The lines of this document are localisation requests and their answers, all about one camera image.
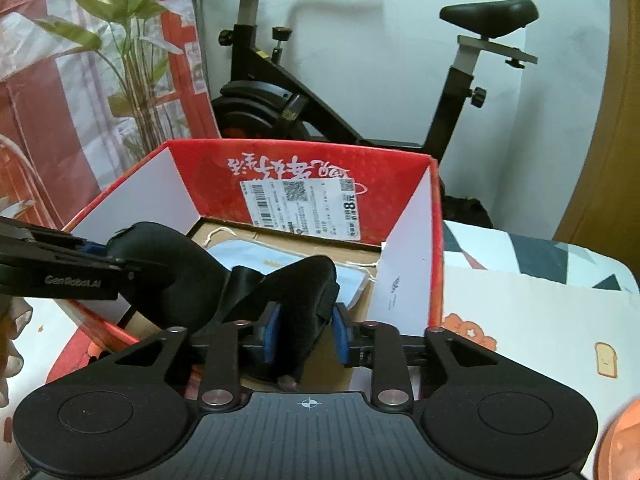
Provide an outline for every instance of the adjustment knob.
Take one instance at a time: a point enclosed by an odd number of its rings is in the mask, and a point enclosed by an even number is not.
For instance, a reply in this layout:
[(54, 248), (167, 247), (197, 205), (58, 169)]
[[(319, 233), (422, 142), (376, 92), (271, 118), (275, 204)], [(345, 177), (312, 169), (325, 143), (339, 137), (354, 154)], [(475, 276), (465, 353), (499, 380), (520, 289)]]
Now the adjustment knob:
[(486, 90), (484, 88), (480, 88), (479, 86), (471, 92), (471, 104), (476, 108), (482, 108), (484, 105), (484, 100), (486, 99)]
[(292, 32), (293, 30), (289, 27), (278, 26), (271, 29), (273, 39), (276, 41), (289, 41)]
[(218, 43), (221, 46), (231, 46), (234, 43), (234, 32), (228, 28), (221, 30), (218, 34)]

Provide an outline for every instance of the metal rod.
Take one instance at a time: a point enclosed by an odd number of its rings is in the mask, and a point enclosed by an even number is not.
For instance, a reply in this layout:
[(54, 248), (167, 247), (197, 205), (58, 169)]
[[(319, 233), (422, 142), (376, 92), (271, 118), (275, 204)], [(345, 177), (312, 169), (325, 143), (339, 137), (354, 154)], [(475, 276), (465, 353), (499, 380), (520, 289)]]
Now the metal rod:
[(193, 12), (196, 20), (196, 36), (200, 45), (200, 60), (202, 62), (202, 76), (207, 87), (207, 93), (211, 95), (209, 88), (209, 63), (207, 62), (206, 20), (204, 19), (204, 0), (192, 0)]
[(453, 66), (461, 72), (473, 75), (476, 69), (476, 63), (478, 63), (480, 51), (481, 49), (476, 46), (468, 46), (460, 43)]
[(238, 25), (255, 27), (258, 16), (258, 2), (260, 0), (240, 0), (238, 9)]

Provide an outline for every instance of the wooden door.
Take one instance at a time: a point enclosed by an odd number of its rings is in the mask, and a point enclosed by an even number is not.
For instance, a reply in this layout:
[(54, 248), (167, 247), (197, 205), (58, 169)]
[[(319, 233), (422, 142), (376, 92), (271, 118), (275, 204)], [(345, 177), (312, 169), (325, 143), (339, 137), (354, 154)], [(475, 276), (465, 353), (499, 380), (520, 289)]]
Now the wooden door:
[(640, 0), (611, 0), (600, 113), (555, 239), (627, 265), (640, 278)]

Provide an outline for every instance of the bike frame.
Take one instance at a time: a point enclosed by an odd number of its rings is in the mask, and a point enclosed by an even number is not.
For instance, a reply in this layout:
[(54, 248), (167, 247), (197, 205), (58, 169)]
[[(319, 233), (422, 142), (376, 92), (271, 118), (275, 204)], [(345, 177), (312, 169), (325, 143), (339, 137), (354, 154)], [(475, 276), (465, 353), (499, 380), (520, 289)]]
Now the bike frame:
[(428, 153), (442, 161), (456, 128), (465, 101), (471, 97), (471, 83), (480, 53), (485, 50), (510, 57), (511, 62), (537, 63), (538, 58), (498, 43), (458, 36), (458, 53), (449, 69), (431, 127), (424, 144), (366, 140), (321, 98), (298, 81), (289, 71), (272, 62), (271, 56), (255, 46), (257, 12), (260, 0), (240, 0), (238, 22), (234, 26), (231, 56), (231, 81), (257, 81), (276, 85), (306, 99), (298, 119), (311, 124), (329, 142), (364, 144)]

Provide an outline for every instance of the round black pad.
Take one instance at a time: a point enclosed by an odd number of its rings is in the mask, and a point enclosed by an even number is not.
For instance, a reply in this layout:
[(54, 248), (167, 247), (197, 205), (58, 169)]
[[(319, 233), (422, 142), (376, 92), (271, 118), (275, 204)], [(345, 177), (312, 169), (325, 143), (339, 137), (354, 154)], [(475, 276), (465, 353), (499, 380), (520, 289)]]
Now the round black pad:
[(133, 415), (127, 397), (113, 392), (87, 392), (66, 400), (58, 418), (76, 433), (108, 433), (126, 424)]
[(171, 452), (187, 428), (184, 400), (162, 385), (53, 383), (14, 416), (27, 463), (60, 478), (128, 476)]
[(478, 405), (478, 415), (490, 428), (512, 435), (540, 431), (554, 418), (551, 408), (544, 400), (518, 392), (485, 397)]
[(552, 381), (510, 389), (445, 384), (423, 428), (445, 457), (482, 476), (546, 477), (584, 460), (598, 431), (584, 397)]

